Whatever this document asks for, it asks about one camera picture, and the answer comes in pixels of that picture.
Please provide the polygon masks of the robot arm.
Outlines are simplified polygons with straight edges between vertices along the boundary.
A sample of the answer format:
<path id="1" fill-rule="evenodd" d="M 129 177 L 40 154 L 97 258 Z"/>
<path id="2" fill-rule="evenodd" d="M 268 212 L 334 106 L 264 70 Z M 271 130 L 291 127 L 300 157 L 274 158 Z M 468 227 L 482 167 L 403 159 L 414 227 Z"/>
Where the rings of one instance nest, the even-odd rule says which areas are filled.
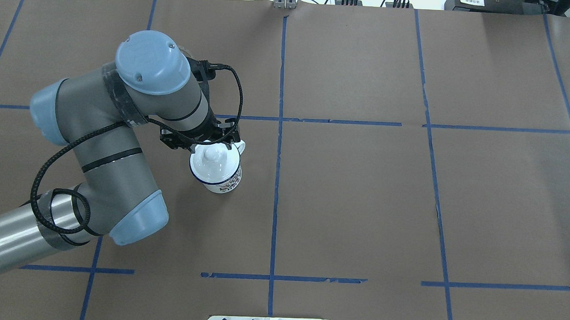
<path id="1" fill-rule="evenodd" d="M 133 33 L 114 61 L 32 96 L 43 137 L 61 146 L 41 166 L 28 201 L 0 215 L 0 274 L 109 235 L 129 245 L 169 214 L 134 132 L 157 125 L 171 149 L 240 142 L 236 70 L 194 60 L 168 35 Z"/>

